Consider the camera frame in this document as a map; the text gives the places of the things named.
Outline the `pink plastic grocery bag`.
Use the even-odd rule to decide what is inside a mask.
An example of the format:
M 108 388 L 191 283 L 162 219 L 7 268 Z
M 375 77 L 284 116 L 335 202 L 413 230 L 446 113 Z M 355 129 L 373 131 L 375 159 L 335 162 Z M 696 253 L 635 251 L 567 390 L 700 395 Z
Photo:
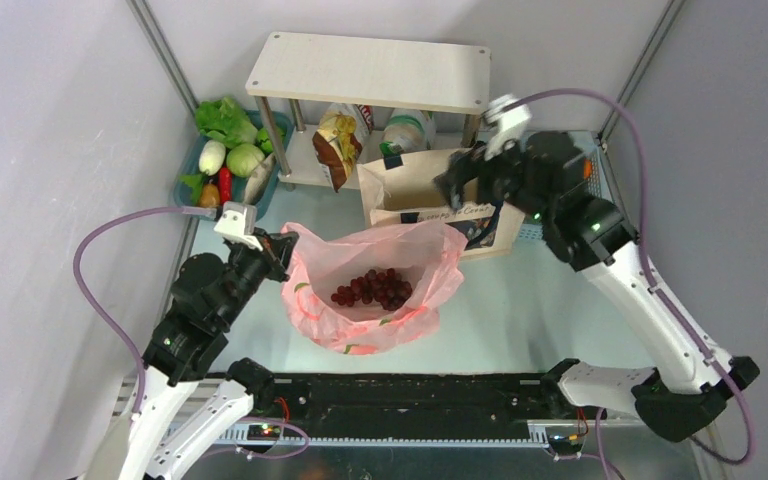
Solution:
M 332 241 L 298 223 L 282 230 L 299 236 L 282 287 L 289 320 L 303 336 L 340 354 L 383 353 L 435 333 L 440 307 L 464 281 L 459 261 L 467 239 L 441 221 L 373 227 Z M 332 300 L 339 286 L 388 268 L 412 286 L 396 310 Z

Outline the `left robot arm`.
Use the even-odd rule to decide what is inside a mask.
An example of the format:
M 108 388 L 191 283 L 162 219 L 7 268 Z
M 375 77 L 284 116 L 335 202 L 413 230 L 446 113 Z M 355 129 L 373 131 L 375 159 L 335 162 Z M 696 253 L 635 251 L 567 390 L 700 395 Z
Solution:
M 86 479 L 180 479 L 219 436 L 272 405 L 274 375 L 250 358 L 234 362 L 216 390 L 180 427 L 178 412 L 228 344 L 234 321 L 266 280 L 285 282 L 296 233 L 231 234 L 227 259 L 188 258 L 172 303 L 142 356 L 145 384 L 130 398 L 136 417 L 116 421 L 84 473 Z

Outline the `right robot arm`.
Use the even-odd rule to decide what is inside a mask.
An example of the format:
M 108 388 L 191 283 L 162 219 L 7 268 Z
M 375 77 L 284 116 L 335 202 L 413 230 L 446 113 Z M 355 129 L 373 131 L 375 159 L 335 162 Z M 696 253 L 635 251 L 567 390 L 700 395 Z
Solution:
M 642 239 L 611 201 L 589 191 L 593 161 L 565 132 L 453 152 L 434 184 L 461 207 L 473 184 L 480 204 L 513 206 L 538 220 L 555 257 L 594 285 L 624 316 L 652 365 L 595 367 L 566 359 L 541 380 L 552 412 L 603 407 L 681 442 L 710 425 L 759 375 L 747 356 L 720 348 L 641 256 Z

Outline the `dark red grape bunch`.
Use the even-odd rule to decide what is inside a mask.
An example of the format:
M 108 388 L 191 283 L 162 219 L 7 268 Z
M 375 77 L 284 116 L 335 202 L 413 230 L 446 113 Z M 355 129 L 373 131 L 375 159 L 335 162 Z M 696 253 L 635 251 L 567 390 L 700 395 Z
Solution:
M 364 275 L 339 285 L 330 300 L 337 306 L 371 306 L 378 304 L 385 311 L 401 308 L 413 294 L 413 285 L 402 272 L 394 268 L 369 269 Z

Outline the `beige canvas tote bag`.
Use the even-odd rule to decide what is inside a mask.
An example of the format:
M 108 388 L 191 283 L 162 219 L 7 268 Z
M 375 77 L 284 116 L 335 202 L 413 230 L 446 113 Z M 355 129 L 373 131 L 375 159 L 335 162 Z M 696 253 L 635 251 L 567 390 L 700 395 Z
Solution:
M 463 205 L 451 209 L 434 185 L 449 159 L 459 149 L 427 150 L 386 157 L 356 168 L 366 225 L 369 227 L 440 220 L 455 228 L 469 241 L 488 235 L 465 249 L 465 259 L 482 259 L 509 254 L 525 220 L 525 214 L 506 204 L 496 225 L 490 226 L 495 207 L 479 204 L 477 181 L 464 187 Z

